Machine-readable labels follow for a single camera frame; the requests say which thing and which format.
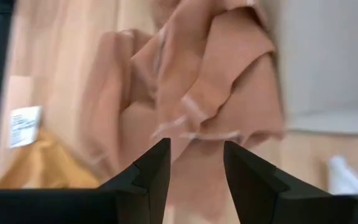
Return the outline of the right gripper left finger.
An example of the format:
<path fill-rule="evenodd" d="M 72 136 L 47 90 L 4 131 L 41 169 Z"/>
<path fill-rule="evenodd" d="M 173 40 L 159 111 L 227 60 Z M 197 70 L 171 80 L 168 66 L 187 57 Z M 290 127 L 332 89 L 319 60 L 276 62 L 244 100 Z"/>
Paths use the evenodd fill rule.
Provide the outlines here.
<path fill-rule="evenodd" d="M 170 183 L 170 139 L 163 138 L 99 188 L 113 191 L 117 224 L 162 224 Z"/>

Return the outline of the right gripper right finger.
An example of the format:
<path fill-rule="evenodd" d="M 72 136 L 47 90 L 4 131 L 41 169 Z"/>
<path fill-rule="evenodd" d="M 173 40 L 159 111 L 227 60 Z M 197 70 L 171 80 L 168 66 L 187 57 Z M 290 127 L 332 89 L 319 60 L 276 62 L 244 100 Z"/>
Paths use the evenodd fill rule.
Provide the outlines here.
<path fill-rule="evenodd" d="M 334 224 L 327 192 L 231 141 L 224 168 L 241 224 Z"/>

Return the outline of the pink striped towel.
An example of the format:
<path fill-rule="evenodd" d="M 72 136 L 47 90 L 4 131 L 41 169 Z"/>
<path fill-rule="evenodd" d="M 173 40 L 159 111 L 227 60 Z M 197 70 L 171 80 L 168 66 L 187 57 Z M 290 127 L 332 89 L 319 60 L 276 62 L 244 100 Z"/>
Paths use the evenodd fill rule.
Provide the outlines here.
<path fill-rule="evenodd" d="M 223 145 L 283 134 L 275 48 L 254 0 L 151 0 L 158 32 L 102 35 L 80 113 L 81 149 L 104 179 L 171 140 L 176 224 L 221 224 Z"/>

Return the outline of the beige fabric storage box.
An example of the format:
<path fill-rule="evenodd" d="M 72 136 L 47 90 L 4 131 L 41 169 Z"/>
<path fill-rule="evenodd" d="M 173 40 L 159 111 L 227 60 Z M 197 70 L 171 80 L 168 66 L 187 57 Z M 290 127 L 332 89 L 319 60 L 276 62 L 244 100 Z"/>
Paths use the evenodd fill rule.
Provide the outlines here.
<path fill-rule="evenodd" d="M 358 134 L 358 0 L 275 0 L 287 126 Z"/>

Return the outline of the yellow towel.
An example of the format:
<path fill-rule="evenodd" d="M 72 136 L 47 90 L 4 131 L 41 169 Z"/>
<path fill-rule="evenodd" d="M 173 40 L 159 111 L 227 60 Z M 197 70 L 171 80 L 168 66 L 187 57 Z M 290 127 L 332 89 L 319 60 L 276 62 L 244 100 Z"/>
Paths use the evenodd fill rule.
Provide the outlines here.
<path fill-rule="evenodd" d="M 85 189 L 100 180 L 45 129 L 32 144 L 14 150 L 0 175 L 0 189 Z"/>

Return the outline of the white printed label card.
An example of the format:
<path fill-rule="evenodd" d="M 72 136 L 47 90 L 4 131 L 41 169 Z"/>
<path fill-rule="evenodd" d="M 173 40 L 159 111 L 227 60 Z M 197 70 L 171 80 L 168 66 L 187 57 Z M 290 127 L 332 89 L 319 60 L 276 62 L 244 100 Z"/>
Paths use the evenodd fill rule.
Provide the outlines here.
<path fill-rule="evenodd" d="M 39 132 L 41 106 L 30 106 L 11 111 L 9 127 L 9 147 L 32 144 Z"/>

